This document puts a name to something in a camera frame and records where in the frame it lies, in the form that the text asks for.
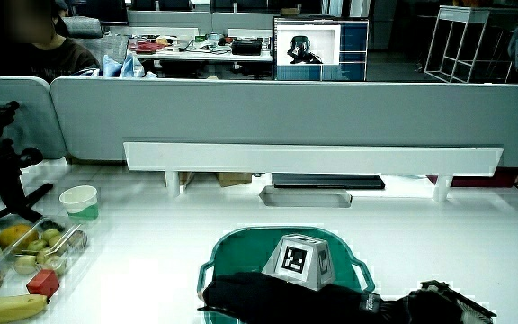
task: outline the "office chair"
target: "office chair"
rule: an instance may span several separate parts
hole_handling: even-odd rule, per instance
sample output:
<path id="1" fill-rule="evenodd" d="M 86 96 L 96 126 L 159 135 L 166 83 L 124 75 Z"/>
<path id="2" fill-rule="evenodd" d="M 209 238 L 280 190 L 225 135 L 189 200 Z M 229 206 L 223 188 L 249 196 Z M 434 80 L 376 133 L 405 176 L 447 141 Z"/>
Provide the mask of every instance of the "office chair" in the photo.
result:
<path id="1" fill-rule="evenodd" d="M 122 63 L 127 56 L 127 42 L 129 36 L 104 34 L 98 19 L 84 16 L 63 18 L 69 37 L 88 49 L 99 62 L 103 63 L 103 56 Z"/>

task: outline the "white desk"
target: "white desk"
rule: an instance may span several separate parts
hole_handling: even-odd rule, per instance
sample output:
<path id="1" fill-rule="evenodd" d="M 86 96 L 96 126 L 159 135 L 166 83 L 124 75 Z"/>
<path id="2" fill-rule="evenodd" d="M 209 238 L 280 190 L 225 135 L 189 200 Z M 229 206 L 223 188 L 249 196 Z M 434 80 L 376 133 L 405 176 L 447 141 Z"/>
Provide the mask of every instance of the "white desk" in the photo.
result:
<path id="1" fill-rule="evenodd" d="M 432 191 L 426 179 L 386 176 L 385 192 L 357 192 L 349 209 L 269 208 L 258 197 L 268 179 L 221 189 L 203 175 L 170 202 L 163 175 L 51 164 L 22 176 L 27 191 L 42 181 L 57 184 L 35 209 L 64 213 L 62 190 L 94 185 L 103 222 L 77 286 L 65 283 L 70 294 L 60 288 L 44 313 L 24 323 L 202 323 L 197 277 L 217 240 L 250 224 L 290 223 L 337 232 L 370 268 L 384 299 L 437 279 L 496 311 L 496 323 L 518 323 L 516 189 L 452 188 L 439 203 L 425 199 Z"/>
<path id="2" fill-rule="evenodd" d="M 262 50 L 260 56 L 233 55 L 230 52 L 225 54 L 212 54 L 196 51 L 171 51 L 159 50 L 155 54 L 136 54 L 138 59 L 162 59 L 162 60 L 184 60 L 184 61 L 216 61 L 216 62 L 273 62 L 273 56 L 269 50 Z"/>

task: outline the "clutter on desk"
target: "clutter on desk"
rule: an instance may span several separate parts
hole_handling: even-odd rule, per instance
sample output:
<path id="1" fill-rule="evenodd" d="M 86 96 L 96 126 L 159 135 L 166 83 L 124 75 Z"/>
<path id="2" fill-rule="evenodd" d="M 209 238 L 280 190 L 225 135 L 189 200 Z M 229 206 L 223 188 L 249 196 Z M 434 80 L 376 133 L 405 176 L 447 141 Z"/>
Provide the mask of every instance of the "clutter on desk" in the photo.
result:
<path id="1" fill-rule="evenodd" d="M 0 323 L 43 311 L 60 286 L 69 286 L 60 281 L 76 284 L 73 281 L 81 274 L 68 278 L 65 274 L 87 250 L 92 227 L 57 217 L 41 218 L 34 226 L 16 224 L 2 230 L 0 241 L 9 246 L 3 252 L 0 249 Z M 75 269 L 86 269 L 85 262 Z"/>

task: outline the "gray panel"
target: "gray panel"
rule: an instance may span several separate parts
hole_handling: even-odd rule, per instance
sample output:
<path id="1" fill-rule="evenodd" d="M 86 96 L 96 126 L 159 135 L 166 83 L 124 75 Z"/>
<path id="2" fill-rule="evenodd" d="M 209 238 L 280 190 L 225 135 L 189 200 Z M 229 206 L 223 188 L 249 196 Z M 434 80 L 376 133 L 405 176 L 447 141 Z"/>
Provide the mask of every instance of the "gray panel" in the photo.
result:
<path id="1" fill-rule="evenodd" d="M 198 27 L 202 34 L 211 31 L 211 13 L 129 10 L 128 17 L 132 27 Z"/>
<path id="2" fill-rule="evenodd" d="M 275 13 L 213 13 L 213 31 L 227 32 L 227 29 L 272 30 Z"/>
<path id="3" fill-rule="evenodd" d="M 369 50 L 386 50 L 391 40 L 393 22 L 374 22 L 370 25 Z"/>
<path id="4" fill-rule="evenodd" d="M 45 158 L 62 158 L 67 149 L 53 109 L 49 84 L 37 77 L 0 76 L 0 104 L 21 104 L 15 121 L 4 129 L 17 153 L 35 147 Z"/>
<path id="5" fill-rule="evenodd" d="M 51 93 L 82 159 L 123 160 L 125 140 L 153 140 L 490 147 L 518 166 L 518 85 L 61 77 Z"/>
<path id="6" fill-rule="evenodd" d="M 375 20 L 393 20 L 397 9 L 397 0 L 373 0 L 375 1 Z"/>

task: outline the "monitor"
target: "monitor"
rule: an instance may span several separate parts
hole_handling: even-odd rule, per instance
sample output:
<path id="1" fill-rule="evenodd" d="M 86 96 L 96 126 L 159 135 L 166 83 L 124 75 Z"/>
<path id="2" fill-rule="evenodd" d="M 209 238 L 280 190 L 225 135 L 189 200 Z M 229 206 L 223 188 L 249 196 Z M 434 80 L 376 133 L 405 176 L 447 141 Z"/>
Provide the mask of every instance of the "monitor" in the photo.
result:
<path id="1" fill-rule="evenodd" d="M 233 3 L 237 3 L 239 12 L 267 11 L 269 0 L 215 0 L 213 8 L 220 11 L 233 11 Z"/>
<path id="2" fill-rule="evenodd" d="M 362 19 L 274 17 L 275 79 L 364 81 L 368 30 Z"/>
<path id="3" fill-rule="evenodd" d="M 301 4 L 303 14 L 321 14 L 322 1 L 318 0 L 215 0 L 213 7 L 220 11 L 232 11 L 233 3 L 237 3 L 239 12 L 278 13 L 282 8 L 296 8 Z"/>
<path id="4" fill-rule="evenodd" d="M 99 19 L 103 25 L 127 25 L 127 5 L 125 0 L 86 0 L 84 15 Z"/>
<path id="5" fill-rule="evenodd" d="M 159 10 L 166 11 L 190 11 L 191 3 L 189 0 L 158 0 Z"/>

